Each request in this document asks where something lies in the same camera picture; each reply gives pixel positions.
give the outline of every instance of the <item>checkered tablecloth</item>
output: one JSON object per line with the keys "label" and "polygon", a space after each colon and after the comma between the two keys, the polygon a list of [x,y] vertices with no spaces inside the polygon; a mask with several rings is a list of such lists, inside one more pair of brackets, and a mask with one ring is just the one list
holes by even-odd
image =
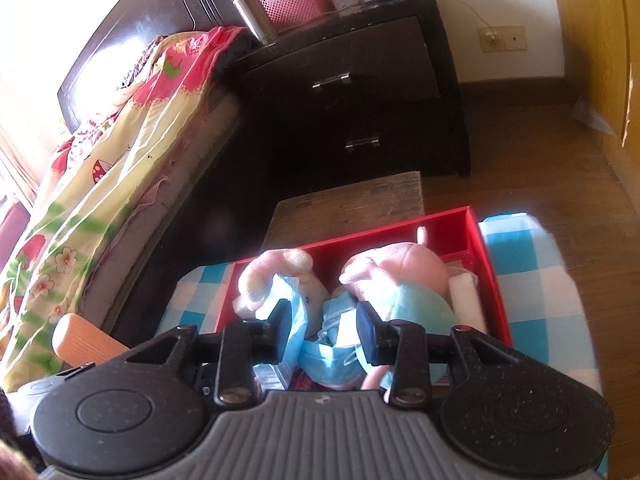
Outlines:
{"label": "checkered tablecloth", "polygon": [[[602,391],[591,335],[574,280],[553,236],[525,213],[480,222],[514,347]],[[230,265],[199,267],[178,282],[158,333],[178,324],[212,332]],[[606,460],[599,471],[606,471]]]}

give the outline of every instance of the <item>white wall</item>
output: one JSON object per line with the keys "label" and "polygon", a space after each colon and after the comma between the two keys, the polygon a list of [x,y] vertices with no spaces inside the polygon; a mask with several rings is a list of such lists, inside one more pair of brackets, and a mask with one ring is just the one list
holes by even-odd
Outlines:
{"label": "white wall", "polygon": [[453,0],[437,0],[459,81],[563,76],[562,35],[556,0],[463,0],[492,27],[524,25],[528,49],[484,54],[473,12]]}
{"label": "white wall", "polygon": [[60,84],[117,1],[0,0],[0,85],[26,129],[57,128]]}

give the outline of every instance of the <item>drawer handle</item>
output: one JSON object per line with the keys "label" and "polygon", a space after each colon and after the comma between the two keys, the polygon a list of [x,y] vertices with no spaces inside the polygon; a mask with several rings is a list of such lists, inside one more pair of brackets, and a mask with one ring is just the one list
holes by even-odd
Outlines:
{"label": "drawer handle", "polygon": [[322,81],[318,81],[317,83],[313,83],[311,85],[311,89],[316,92],[321,92],[324,88],[329,86],[333,86],[336,84],[348,85],[351,83],[351,73],[345,72],[344,74],[334,75],[332,77],[328,77],[327,79],[322,79]]}
{"label": "drawer handle", "polygon": [[380,136],[375,135],[372,137],[366,137],[365,139],[350,140],[344,145],[344,147],[346,148],[347,152],[351,153],[358,146],[373,146],[374,148],[377,148],[379,145],[380,145]]}

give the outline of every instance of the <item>wall socket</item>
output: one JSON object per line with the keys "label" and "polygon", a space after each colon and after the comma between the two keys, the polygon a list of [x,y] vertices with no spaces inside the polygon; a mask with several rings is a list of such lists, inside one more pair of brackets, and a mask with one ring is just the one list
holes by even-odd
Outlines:
{"label": "wall socket", "polygon": [[483,52],[527,49],[527,37],[522,25],[479,28],[478,40]]}

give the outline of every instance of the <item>black glossy headboard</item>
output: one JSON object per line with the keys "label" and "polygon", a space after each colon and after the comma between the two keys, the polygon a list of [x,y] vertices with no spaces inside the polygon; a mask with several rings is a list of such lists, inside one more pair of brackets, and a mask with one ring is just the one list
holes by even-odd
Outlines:
{"label": "black glossy headboard", "polygon": [[105,98],[113,94],[153,38],[217,25],[242,25],[230,0],[120,0],[58,91],[69,130],[74,131],[104,106]]}

